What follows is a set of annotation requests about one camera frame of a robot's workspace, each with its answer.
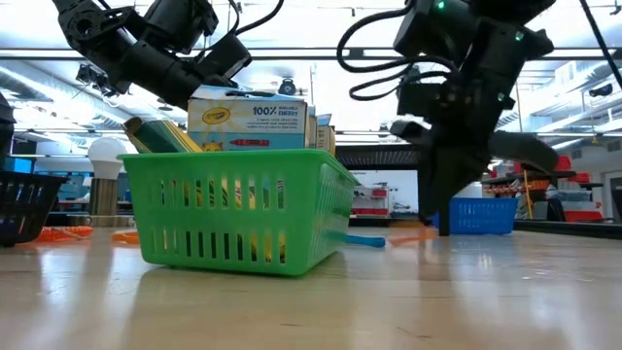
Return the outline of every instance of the table surface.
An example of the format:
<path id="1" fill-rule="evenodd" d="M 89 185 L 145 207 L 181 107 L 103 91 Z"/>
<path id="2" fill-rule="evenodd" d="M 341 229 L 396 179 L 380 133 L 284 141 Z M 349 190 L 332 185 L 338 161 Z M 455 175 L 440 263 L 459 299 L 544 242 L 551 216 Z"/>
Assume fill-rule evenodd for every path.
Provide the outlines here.
<path id="1" fill-rule="evenodd" d="M 2 349 L 603 350 L 622 341 L 622 241 L 515 232 L 349 246 L 302 278 L 278 278 L 150 265 L 109 233 L 0 250 Z"/>

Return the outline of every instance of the ceiling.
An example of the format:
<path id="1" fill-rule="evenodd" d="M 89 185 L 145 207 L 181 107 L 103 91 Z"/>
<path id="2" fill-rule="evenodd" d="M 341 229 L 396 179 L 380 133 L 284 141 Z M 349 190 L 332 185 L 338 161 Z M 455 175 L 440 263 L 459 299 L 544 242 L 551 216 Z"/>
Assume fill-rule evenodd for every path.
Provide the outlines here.
<path id="1" fill-rule="evenodd" d="M 144 13 L 153 1 L 108 0 L 108 3 L 113 7 L 136 6 Z M 197 43 L 197 49 L 215 43 L 227 32 L 227 23 L 234 20 L 225 0 L 212 3 L 220 25 L 213 37 Z M 272 10 L 275 3 L 270 0 L 241 1 L 241 25 L 261 18 Z M 609 14 L 614 10 L 614 0 L 592 0 L 589 3 L 607 44 L 611 48 L 622 47 L 622 14 Z M 275 19 L 240 36 L 256 61 L 241 71 L 236 80 L 248 88 L 271 90 L 278 88 L 283 78 L 293 78 L 296 86 L 302 88 L 304 98 L 317 106 L 318 113 L 333 114 L 332 121 L 337 129 L 377 130 L 380 123 L 389 123 L 396 118 L 396 97 L 390 95 L 373 102 L 356 102 L 349 98 L 347 91 L 353 85 L 390 72 L 375 76 L 353 75 L 326 57 L 333 56 L 341 34 L 355 21 L 402 6 L 402 0 L 286 0 Z M 50 123 L 37 122 L 37 118 L 54 118 L 52 124 L 73 123 L 77 129 L 92 126 L 115 129 L 119 122 L 132 116 L 185 122 L 184 111 L 177 108 L 160 110 L 163 105 L 156 96 L 139 87 L 132 87 L 129 96 L 108 100 L 98 91 L 77 82 L 76 73 L 80 64 L 85 62 L 67 46 L 51 0 L 0 0 L 0 23 L 0 88 L 9 94 L 14 104 L 28 111 L 22 114 L 28 116 L 24 120 L 28 120 L 29 125 Z M 395 56 L 390 46 L 399 23 L 399 19 L 385 20 L 365 27 L 348 46 L 377 48 L 366 54 Z M 622 128 L 622 123 L 618 125 L 618 118 L 622 117 L 622 101 L 621 106 L 617 103 L 622 96 L 619 87 L 614 85 L 615 90 L 608 97 L 591 98 L 586 92 L 611 81 L 610 70 L 606 70 L 602 61 L 578 61 L 579 64 L 575 65 L 580 67 L 574 69 L 580 74 L 575 79 L 563 84 L 559 83 L 559 77 L 558 81 L 555 79 L 556 70 L 559 76 L 560 67 L 573 62 L 573 57 L 601 57 L 578 0 L 558 0 L 529 26 L 546 29 L 558 49 L 545 61 L 526 64 L 518 80 L 518 96 L 516 90 L 513 92 L 513 97 L 518 97 L 520 103 L 514 111 L 503 114 L 500 127 L 512 131 L 519 131 L 522 127 L 533 132 L 601 132 Z M 300 59 L 287 59 L 288 56 Z M 357 63 L 366 65 L 378 61 Z M 377 87 L 377 91 L 391 87 L 386 84 Z M 361 140 L 377 139 L 365 137 Z M 568 138 L 549 140 L 556 143 L 568 141 Z"/>

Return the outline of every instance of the basket slot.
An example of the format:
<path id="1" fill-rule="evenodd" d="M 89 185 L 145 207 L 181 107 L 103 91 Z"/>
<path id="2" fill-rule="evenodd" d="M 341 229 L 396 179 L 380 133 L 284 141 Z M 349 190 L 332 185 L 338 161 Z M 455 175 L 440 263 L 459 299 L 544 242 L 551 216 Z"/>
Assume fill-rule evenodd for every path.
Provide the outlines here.
<path id="1" fill-rule="evenodd" d="M 205 258 L 205 242 L 203 242 L 203 232 L 198 233 L 198 256 L 200 258 Z"/>
<path id="2" fill-rule="evenodd" d="M 237 192 L 235 191 L 235 179 L 228 179 L 226 175 L 223 176 L 226 179 L 226 186 L 223 184 L 223 189 L 226 190 L 228 197 L 228 209 L 234 209 L 237 206 Z"/>
<path id="3" fill-rule="evenodd" d="M 263 178 L 263 209 L 264 210 L 270 210 L 271 207 L 273 207 L 273 202 L 272 202 L 272 194 L 274 193 L 274 190 L 271 186 L 270 186 L 270 179 L 267 177 Z"/>
<path id="4" fill-rule="evenodd" d="M 170 187 L 168 192 L 170 193 L 170 200 L 169 205 L 171 208 L 176 208 L 177 207 L 177 200 L 176 200 L 176 196 L 177 196 L 177 182 L 175 180 L 171 180 L 170 181 Z"/>
<path id="5" fill-rule="evenodd" d="M 162 208 L 166 207 L 166 190 L 164 189 L 164 181 L 159 181 L 159 190 L 162 197 Z"/>
<path id="6" fill-rule="evenodd" d="M 186 231 L 186 255 L 192 257 L 192 242 L 190 240 L 190 231 Z"/>
<path id="7" fill-rule="evenodd" d="M 258 246 L 257 246 L 257 242 L 258 242 L 258 238 L 257 238 L 257 233 L 253 232 L 251 233 L 251 261 L 252 262 L 256 262 L 257 261 L 257 255 L 258 255 Z"/>
<path id="8" fill-rule="evenodd" d="M 16 186 L 16 184 L 9 183 L 7 186 L 7 190 L 6 190 L 6 197 L 4 199 L 5 203 L 15 203 L 16 199 L 17 199 L 17 189 L 18 186 Z"/>
<path id="9" fill-rule="evenodd" d="M 229 260 L 231 259 L 231 253 L 229 251 L 229 249 L 231 248 L 229 244 L 229 234 L 225 233 L 223 234 L 223 237 L 224 237 L 223 252 L 225 253 L 225 260 Z"/>
<path id="10" fill-rule="evenodd" d="M 184 180 L 184 206 L 190 207 L 190 184 Z"/>
<path id="11" fill-rule="evenodd" d="M 266 253 L 260 254 L 260 256 L 263 256 L 266 263 L 272 263 L 272 236 L 270 235 L 270 232 L 265 233 L 263 244 L 263 249 Z"/>
<path id="12" fill-rule="evenodd" d="M 279 209 L 285 209 L 285 183 L 283 180 L 276 182 L 276 195 Z"/>
<path id="13" fill-rule="evenodd" d="M 221 190 L 216 193 L 216 182 L 214 179 L 209 180 L 209 194 L 210 194 L 210 208 L 216 208 L 216 198 L 221 198 L 223 196 L 223 191 Z"/>
<path id="14" fill-rule="evenodd" d="M 287 252 L 288 252 L 288 245 L 287 245 L 287 238 L 286 238 L 286 234 L 284 232 L 281 232 L 279 234 L 279 261 L 281 263 L 285 263 L 287 261 Z"/>
<path id="15" fill-rule="evenodd" d="M 248 184 L 249 184 L 249 192 L 248 192 L 249 209 L 255 210 L 257 209 L 257 197 L 256 197 L 257 194 L 255 193 L 255 179 L 250 178 Z"/>
<path id="16" fill-rule="evenodd" d="M 242 182 L 239 178 L 235 179 L 235 209 L 242 209 L 242 201 L 245 199 L 242 197 Z"/>
<path id="17" fill-rule="evenodd" d="M 244 237 L 237 234 L 237 260 L 244 261 Z"/>
<path id="18" fill-rule="evenodd" d="M 173 255 L 179 255 L 179 241 L 178 241 L 178 235 L 177 235 L 177 230 L 173 229 L 173 234 L 171 234 L 171 245 L 170 247 L 172 247 L 171 253 Z"/>
<path id="19" fill-rule="evenodd" d="M 203 207 L 203 191 L 202 191 L 200 180 L 196 180 L 196 190 L 194 191 L 194 202 L 196 203 L 197 208 Z"/>

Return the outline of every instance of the orange object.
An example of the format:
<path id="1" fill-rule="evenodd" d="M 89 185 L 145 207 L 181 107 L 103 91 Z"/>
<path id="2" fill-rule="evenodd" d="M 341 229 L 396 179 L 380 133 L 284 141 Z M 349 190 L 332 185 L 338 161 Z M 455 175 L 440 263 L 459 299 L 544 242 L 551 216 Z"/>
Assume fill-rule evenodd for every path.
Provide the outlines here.
<path id="1" fill-rule="evenodd" d="M 138 231 L 120 231 L 113 233 L 113 242 L 125 244 L 139 244 Z"/>
<path id="2" fill-rule="evenodd" d="M 571 163 L 570 157 L 561 156 L 560 160 L 557 162 L 557 166 L 555 166 L 555 171 L 570 171 Z"/>
<path id="3" fill-rule="evenodd" d="M 43 227 L 35 242 L 83 240 L 93 234 L 93 227 Z"/>
<path id="4" fill-rule="evenodd" d="M 425 227 L 418 221 L 398 222 L 389 228 L 387 240 L 394 246 L 400 247 L 409 243 L 437 238 L 437 231 L 433 227 Z"/>
<path id="5" fill-rule="evenodd" d="M 603 219 L 603 214 L 599 211 L 565 210 L 566 221 L 569 223 L 590 222 Z"/>
<path id="6" fill-rule="evenodd" d="M 572 176 L 568 179 L 569 181 L 574 181 L 579 184 L 589 184 L 591 181 L 590 173 L 577 173 L 576 176 Z"/>

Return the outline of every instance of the shelf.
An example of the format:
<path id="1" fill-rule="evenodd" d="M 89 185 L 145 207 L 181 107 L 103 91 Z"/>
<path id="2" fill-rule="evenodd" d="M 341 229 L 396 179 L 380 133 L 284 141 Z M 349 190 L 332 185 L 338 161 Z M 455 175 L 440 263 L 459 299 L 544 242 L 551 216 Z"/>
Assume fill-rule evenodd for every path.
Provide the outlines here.
<path id="1" fill-rule="evenodd" d="M 551 178 L 556 179 L 566 179 L 572 176 L 576 176 L 576 172 L 574 171 L 553 171 L 550 174 L 541 173 L 541 172 L 528 172 L 527 180 L 528 181 L 536 181 L 536 180 L 548 180 Z M 509 184 L 514 182 L 515 180 L 522 180 L 525 176 L 523 174 L 510 174 L 502 178 L 498 179 L 489 179 L 482 180 L 482 185 L 500 185 L 500 184 Z"/>
<path id="2" fill-rule="evenodd" d="M 579 183 L 579 186 L 581 186 L 581 189 L 592 190 L 592 189 L 595 189 L 595 188 L 604 187 L 605 184 L 598 184 L 598 183 L 585 183 L 585 184 L 581 184 L 581 183 Z"/>
<path id="3" fill-rule="evenodd" d="M 354 199 L 365 199 L 365 198 L 369 198 L 369 199 L 387 199 L 386 196 L 379 196 L 379 195 L 359 195 L 359 196 L 354 196 Z"/>

